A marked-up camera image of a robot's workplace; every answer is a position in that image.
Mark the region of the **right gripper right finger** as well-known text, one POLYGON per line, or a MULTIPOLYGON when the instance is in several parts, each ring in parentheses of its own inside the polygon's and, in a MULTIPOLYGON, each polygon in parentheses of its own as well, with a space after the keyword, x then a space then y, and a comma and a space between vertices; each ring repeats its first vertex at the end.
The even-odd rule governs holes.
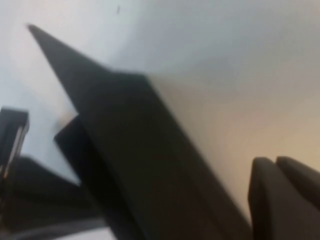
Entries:
POLYGON ((266 157, 252 161, 248 190, 255 240, 318 240, 320 212, 266 157))

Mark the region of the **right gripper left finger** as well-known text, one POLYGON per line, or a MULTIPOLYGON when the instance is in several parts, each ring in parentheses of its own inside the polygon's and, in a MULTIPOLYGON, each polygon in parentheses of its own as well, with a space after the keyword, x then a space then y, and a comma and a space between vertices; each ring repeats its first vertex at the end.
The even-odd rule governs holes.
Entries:
POLYGON ((20 156, 29 131, 29 113, 9 107, 0 110, 0 179, 7 178, 10 168, 20 156))

